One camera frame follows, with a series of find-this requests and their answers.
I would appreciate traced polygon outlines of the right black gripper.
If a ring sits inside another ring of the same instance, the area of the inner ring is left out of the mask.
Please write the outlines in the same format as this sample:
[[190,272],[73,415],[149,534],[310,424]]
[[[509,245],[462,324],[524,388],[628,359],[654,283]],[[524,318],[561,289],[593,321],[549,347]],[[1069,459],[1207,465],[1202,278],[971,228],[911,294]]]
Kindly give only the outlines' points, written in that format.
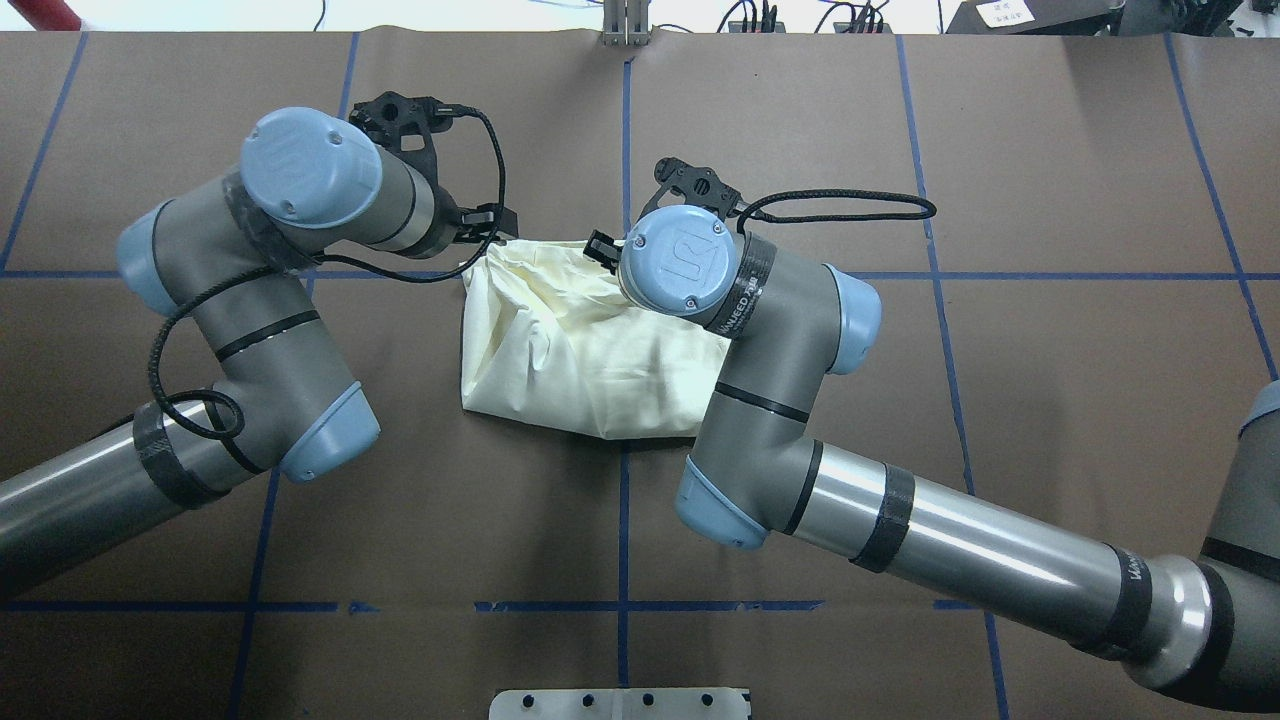
[[[678,158],[662,158],[654,167],[654,179],[659,187],[650,197],[650,211],[655,211],[668,195],[716,217],[736,217],[746,208],[741,192],[726,184],[709,167],[692,167]],[[609,273],[618,272],[623,250],[625,240],[602,231],[593,231],[585,243],[585,256]]]

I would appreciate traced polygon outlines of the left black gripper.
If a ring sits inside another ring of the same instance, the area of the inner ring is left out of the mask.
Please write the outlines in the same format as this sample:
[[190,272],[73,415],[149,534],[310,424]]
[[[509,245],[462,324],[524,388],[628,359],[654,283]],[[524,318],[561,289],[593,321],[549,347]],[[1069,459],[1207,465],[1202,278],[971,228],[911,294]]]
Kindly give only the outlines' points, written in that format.
[[351,238],[379,252],[428,259],[453,243],[518,238],[518,214],[499,204],[461,208],[439,179],[433,136],[474,111],[436,97],[385,91],[356,102],[348,122],[378,146],[381,186]]

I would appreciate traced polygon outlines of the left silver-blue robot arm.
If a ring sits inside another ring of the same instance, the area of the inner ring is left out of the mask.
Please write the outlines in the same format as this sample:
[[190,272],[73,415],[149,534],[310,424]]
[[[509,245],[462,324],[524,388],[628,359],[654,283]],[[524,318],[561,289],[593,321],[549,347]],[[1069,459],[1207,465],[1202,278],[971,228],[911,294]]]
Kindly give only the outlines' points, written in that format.
[[3,483],[3,598],[227,497],[276,469],[296,483],[365,452],[380,427],[300,274],[340,241],[407,259],[516,232],[506,197],[462,208],[433,136],[463,104],[387,91],[346,119],[283,108],[221,177],[159,204],[116,242],[127,287],[163,318],[150,400]]

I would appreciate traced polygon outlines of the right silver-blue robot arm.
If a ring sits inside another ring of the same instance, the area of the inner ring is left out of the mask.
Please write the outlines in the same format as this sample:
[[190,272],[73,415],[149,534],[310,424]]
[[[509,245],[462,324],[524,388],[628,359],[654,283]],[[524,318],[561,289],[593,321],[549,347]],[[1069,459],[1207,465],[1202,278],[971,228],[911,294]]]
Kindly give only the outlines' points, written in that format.
[[[1277,373],[1190,170],[1190,215],[1101,240],[1038,237],[950,197],[905,270],[865,269],[877,223],[781,250],[868,279],[884,324],[867,363],[822,383],[806,433],[960,495],[1153,561],[1197,559],[1242,421]],[[732,550],[682,524],[685,443],[627,450],[622,685],[740,687],[754,717],[1175,719],[1216,708],[1146,689],[1119,662],[970,600],[859,568],[785,533]]]

